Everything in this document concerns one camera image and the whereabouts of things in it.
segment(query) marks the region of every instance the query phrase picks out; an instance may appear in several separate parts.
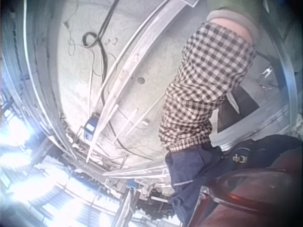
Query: person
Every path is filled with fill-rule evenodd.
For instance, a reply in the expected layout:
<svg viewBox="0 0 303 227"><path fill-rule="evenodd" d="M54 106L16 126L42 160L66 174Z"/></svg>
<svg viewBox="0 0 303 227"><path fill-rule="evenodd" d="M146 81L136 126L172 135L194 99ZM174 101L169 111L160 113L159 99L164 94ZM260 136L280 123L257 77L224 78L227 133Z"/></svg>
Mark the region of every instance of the person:
<svg viewBox="0 0 303 227"><path fill-rule="evenodd" d="M207 20L188 39L177 75L165 93L159 129L174 194L169 202L187 226L200 188L244 168L265 168L280 154L302 146L286 135L246 140L222 157L209 139L209 118L237 87L256 55L261 0L208 0Z"/></svg>

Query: checkered sleeve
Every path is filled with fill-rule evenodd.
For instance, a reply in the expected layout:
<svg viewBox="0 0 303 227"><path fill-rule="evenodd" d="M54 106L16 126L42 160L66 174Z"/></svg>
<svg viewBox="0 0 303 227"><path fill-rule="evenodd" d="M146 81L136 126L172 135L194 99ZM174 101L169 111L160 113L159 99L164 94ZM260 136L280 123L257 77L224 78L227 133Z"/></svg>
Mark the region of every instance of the checkered sleeve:
<svg viewBox="0 0 303 227"><path fill-rule="evenodd" d="M159 137L171 152L210 143L212 111L242 81L254 48L233 31L206 22L188 39L165 94Z"/></svg>

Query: plaid shirt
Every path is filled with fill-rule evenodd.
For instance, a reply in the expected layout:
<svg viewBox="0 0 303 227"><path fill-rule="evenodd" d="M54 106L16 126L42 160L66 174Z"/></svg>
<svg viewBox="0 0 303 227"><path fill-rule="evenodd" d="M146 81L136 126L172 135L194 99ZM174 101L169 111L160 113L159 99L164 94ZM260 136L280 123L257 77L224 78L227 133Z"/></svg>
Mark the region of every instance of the plaid shirt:
<svg viewBox="0 0 303 227"><path fill-rule="evenodd" d="M240 84L255 51L233 31L206 22L189 38L182 55L166 90L159 130L163 147L171 152L210 143L212 111Z"/></svg>

